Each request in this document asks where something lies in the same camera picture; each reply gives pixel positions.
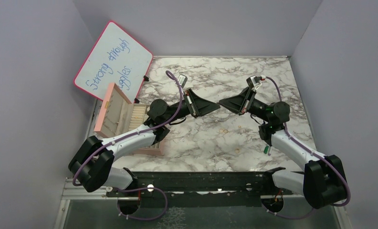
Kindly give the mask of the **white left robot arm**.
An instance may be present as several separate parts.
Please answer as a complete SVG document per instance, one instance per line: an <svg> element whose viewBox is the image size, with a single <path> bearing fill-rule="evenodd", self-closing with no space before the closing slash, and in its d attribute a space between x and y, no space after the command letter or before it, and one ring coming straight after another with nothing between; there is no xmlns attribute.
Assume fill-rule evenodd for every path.
<svg viewBox="0 0 378 229"><path fill-rule="evenodd" d="M106 186L119 189L125 196L134 194L137 184L133 173L127 168L114 168L113 163L140 148L161 142L170 132L167 125L175 120L188 115L202 117L220 108L218 103L200 98L191 89L182 92L179 98L173 105L162 99L154 100L147 120L132 131L104 139L88 137L68 165L73 173L73 185L83 186L87 192Z"/></svg>

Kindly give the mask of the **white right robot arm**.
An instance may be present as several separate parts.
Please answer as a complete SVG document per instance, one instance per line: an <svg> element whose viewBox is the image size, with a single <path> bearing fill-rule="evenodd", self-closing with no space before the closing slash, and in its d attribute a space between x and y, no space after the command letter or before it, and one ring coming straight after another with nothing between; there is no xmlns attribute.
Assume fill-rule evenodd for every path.
<svg viewBox="0 0 378 229"><path fill-rule="evenodd" d="M274 194L281 188L304 196L314 209L327 205L343 206L351 198L342 161L335 155L317 152L289 134L286 123L290 120L290 106L283 101L265 104L255 98L251 88L239 95L219 100L219 105L234 114L249 113L265 121L259 126L260 138L267 145L286 154L303 173L277 169L262 181L262 188Z"/></svg>

